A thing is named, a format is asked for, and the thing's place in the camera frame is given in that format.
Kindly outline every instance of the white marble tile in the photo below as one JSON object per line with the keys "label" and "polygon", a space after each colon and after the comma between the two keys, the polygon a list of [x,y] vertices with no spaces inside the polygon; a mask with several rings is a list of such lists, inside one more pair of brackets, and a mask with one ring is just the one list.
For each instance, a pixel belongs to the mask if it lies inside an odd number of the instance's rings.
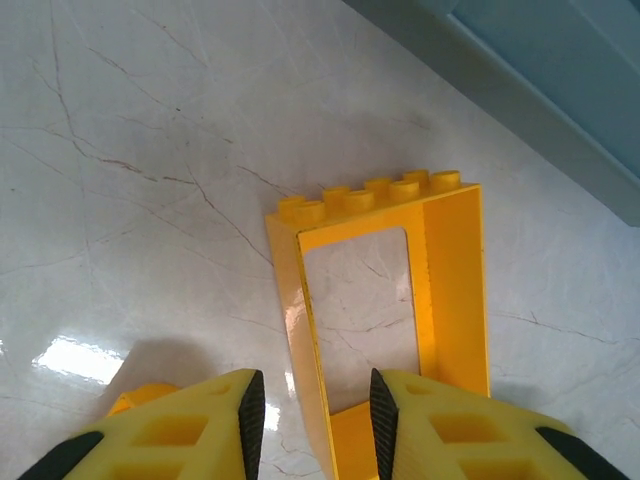
{"label": "white marble tile", "polygon": [[[485,187],[495,395],[640,470],[640,231],[340,1],[9,0],[0,31],[1,478],[124,390],[239,367],[262,478],[322,478],[263,215],[411,168]],[[397,240],[307,259],[336,410],[416,368]]]}

